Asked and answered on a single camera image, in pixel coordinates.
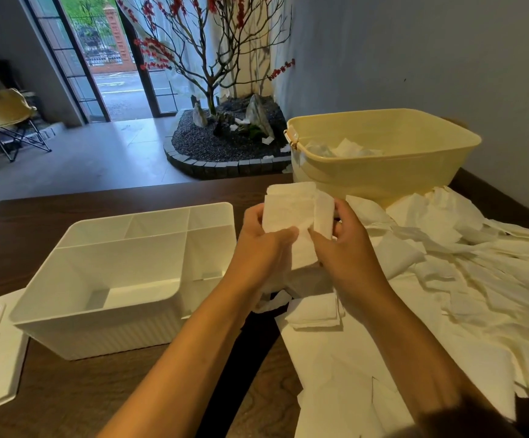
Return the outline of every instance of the finger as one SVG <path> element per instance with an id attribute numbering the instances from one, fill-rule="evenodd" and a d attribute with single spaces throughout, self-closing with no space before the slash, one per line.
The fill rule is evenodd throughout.
<path id="1" fill-rule="evenodd" d="M 260 203 L 256 206 L 249 207 L 244 212 L 244 222 L 242 224 L 242 230 L 249 231 L 254 235 L 264 234 L 263 227 L 261 225 L 263 212 L 265 210 L 265 204 Z"/>
<path id="2" fill-rule="evenodd" d="M 334 237 L 339 238 L 343 233 L 343 226 L 341 221 L 334 221 Z"/>
<path id="3" fill-rule="evenodd" d="M 281 229 L 280 231 L 271 232 L 270 235 L 273 235 L 282 246 L 290 246 L 297 241 L 299 236 L 299 229 L 295 226 L 291 226 L 287 229 Z"/>
<path id="4" fill-rule="evenodd" d="M 362 224 L 360 223 L 360 220 L 358 220 L 356 213 L 350 207 L 347 201 L 336 198 L 335 202 L 336 211 L 338 211 L 338 215 L 342 221 L 343 229 L 348 230 L 350 227 L 359 226 Z"/>
<path id="5" fill-rule="evenodd" d="M 321 235 L 319 232 L 315 232 L 313 228 L 309 228 L 309 234 L 315 247 L 315 253 L 317 257 L 323 263 L 324 260 L 331 254 L 331 249 L 334 248 L 334 242 Z"/>

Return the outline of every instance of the left hand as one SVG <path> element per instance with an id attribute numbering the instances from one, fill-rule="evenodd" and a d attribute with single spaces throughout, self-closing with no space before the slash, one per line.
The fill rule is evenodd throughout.
<path id="1" fill-rule="evenodd" d="M 261 224 L 264 208 L 265 204 L 261 203 L 244 213 L 238 244 L 224 278 L 229 286 L 257 292 L 299 235 L 296 227 L 265 234 Z"/>

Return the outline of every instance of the iron fence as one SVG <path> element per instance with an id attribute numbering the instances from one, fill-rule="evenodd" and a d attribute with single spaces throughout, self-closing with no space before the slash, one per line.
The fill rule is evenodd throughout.
<path id="1" fill-rule="evenodd" d="M 70 21 L 88 66 L 122 63 L 108 20 L 104 15 L 71 17 Z"/>

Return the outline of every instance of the hand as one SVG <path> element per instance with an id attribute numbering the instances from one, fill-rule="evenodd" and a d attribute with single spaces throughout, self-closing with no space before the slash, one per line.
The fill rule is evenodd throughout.
<path id="1" fill-rule="evenodd" d="M 337 240 L 310 229 L 315 252 L 321 264 L 327 269 L 342 302 L 358 303 L 360 297 L 367 296 L 384 285 L 390 289 L 388 281 L 378 263 L 368 232 L 356 217 L 350 205 L 340 199 L 335 200 L 341 222 L 334 226 Z"/>
<path id="2" fill-rule="evenodd" d="M 238 244 L 225 274 L 229 286 L 246 291 L 260 289 L 299 235 L 296 227 L 265 234 L 261 224 L 264 208 L 261 203 L 244 213 Z"/>

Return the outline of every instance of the green tree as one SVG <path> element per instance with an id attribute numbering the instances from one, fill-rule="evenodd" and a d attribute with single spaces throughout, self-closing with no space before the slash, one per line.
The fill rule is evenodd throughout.
<path id="1" fill-rule="evenodd" d="M 104 15 L 103 8 L 109 3 L 115 6 L 114 0 L 60 0 L 64 11 L 70 18 L 94 17 Z"/>

